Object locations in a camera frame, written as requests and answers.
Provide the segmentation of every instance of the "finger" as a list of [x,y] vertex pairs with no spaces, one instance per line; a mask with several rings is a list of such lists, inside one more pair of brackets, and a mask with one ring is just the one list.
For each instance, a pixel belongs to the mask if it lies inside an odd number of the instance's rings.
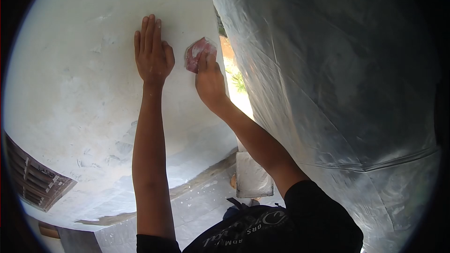
[[175,65],[175,56],[173,55],[173,49],[166,41],[162,42],[162,49],[164,50],[164,54],[166,55],[167,67],[172,69]]
[[153,34],[153,52],[162,53],[161,47],[161,20],[156,20],[155,32]]
[[147,25],[149,25],[149,17],[143,17],[142,19],[142,29],[141,29],[141,42],[140,42],[140,51],[141,53],[145,50],[145,32],[147,31]]
[[149,25],[147,26],[145,32],[145,51],[148,53],[152,52],[152,43],[153,43],[153,31],[155,29],[155,15],[149,15]]
[[207,69],[206,67],[206,56],[208,55],[207,51],[204,50],[202,54],[200,55],[199,60],[199,73],[205,71]]
[[139,57],[140,52],[140,33],[139,31],[135,32],[135,58]]
[[206,67],[208,70],[216,70],[216,57],[213,54],[209,54],[206,58]]
[[221,67],[219,66],[218,63],[215,63],[215,64],[214,64],[214,70],[215,70],[215,71],[220,71],[220,70],[221,70]]

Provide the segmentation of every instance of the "plaster wall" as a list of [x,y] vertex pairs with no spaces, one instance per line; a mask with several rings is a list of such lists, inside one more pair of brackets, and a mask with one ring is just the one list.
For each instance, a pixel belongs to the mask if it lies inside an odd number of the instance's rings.
[[[151,13],[162,20],[162,38],[176,59],[162,96],[169,187],[237,146],[184,68],[194,41],[206,36],[220,47],[212,0],[36,0],[10,60],[4,129],[36,160],[78,183],[48,213],[24,204],[29,215],[98,230],[74,221],[136,210],[131,159],[142,80],[133,34]],[[217,54],[225,75],[220,48]]]

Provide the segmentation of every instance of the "pink sandpaper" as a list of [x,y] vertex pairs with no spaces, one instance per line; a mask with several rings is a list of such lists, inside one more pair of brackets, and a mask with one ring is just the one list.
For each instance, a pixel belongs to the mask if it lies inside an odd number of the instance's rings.
[[208,54],[213,54],[217,57],[216,43],[207,37],[196,41],[186,50],[186,69],[197,74],[199,72],[199,61],[203,50],[207,50]]

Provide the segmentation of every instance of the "black t-shirt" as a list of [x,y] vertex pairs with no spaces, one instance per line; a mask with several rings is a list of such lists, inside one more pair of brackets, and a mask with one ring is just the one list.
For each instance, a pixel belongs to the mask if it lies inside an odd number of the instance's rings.
[[[199,235],[183,252],[351,252],[363,233],[348,212],[312,181],[294,184],[286,208],[252,206]],[[180,252],[176,241],[137,235],[137,252]]]

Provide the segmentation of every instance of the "transparent plastic tarp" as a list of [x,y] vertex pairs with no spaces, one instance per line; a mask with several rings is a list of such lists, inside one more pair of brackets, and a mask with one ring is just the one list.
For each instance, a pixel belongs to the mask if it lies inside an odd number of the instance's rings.
[[366,251],[399,251],[440,160],[438,60],[413,0],[213,1],[255,121],[349,211]]

